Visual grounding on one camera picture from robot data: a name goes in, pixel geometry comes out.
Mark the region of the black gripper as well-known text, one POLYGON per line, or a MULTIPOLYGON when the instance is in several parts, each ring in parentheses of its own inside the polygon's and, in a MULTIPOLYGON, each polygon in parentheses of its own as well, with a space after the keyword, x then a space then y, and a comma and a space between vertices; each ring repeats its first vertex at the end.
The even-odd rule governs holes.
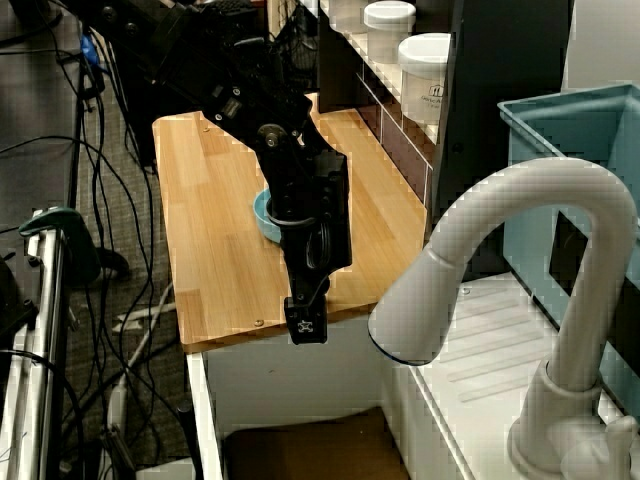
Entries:
POLYGON ((292 296, 284 301, 291 341, 294 345, 324 344, 328 338, 326 297, 317 296, 327 291, 331 274, 352 264, 349 221, 315 220, 284 228, 280 246, 292 296))

